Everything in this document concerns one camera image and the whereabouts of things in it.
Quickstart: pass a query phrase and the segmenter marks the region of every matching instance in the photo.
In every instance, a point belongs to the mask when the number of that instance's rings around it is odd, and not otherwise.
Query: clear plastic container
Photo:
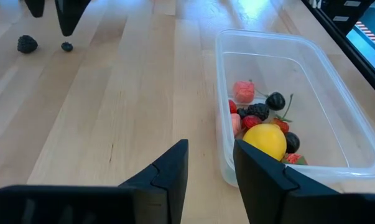
[[[228,99],[241,80],[287,102],[294,94],[287,118],[309,166],[289,166],[325,184],[375,178],[375,133],[319,46],[294,35],[225,30],[216,39],[216,66],[216,135],[227,183],[237,186]],[[256,93],[253,103],[263,100]]]

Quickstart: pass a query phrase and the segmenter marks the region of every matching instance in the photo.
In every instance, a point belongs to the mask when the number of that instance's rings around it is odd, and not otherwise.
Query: black metal frame
[[[375,90],[375,68],[321,9],[314,9],[307,0],[302,0],[302,2]]]

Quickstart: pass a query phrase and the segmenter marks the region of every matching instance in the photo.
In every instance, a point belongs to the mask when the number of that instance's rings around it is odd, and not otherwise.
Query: wooden table
[[[0,0],[0,187],[117,185],[187,138],[183,222],[247,223],[215,138],[214,43],[230,28],[316,42],[375,128],[375,91],[300,0],[93,0],[70,38],[54,1],[34,19]],[[36,52],[16,50],[23,34]],[[332,187],[375,192],[375,180]]]

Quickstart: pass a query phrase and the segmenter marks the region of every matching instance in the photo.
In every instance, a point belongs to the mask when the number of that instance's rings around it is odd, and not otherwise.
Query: lemon
[[[251,127],[243,140],[278,161],[281,161],[287,149],[284,134],[274,124],[258,124]]]

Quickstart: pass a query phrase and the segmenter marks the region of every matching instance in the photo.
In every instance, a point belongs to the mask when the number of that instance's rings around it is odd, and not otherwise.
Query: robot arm
[[[73,34],[76,25],[90,0],[55,0],[58,22],[62,34],[68,37]],[[44,14],[45,0],[25,0],[28,9],[35,18]]]
[[[375,194],[340,194],[248,143],[234,143],[236,177],[250,223],[367,223]]]
[[[118,187],[15,185],[0,189],[0,224],[179,224],[188,175],[180,140]]]

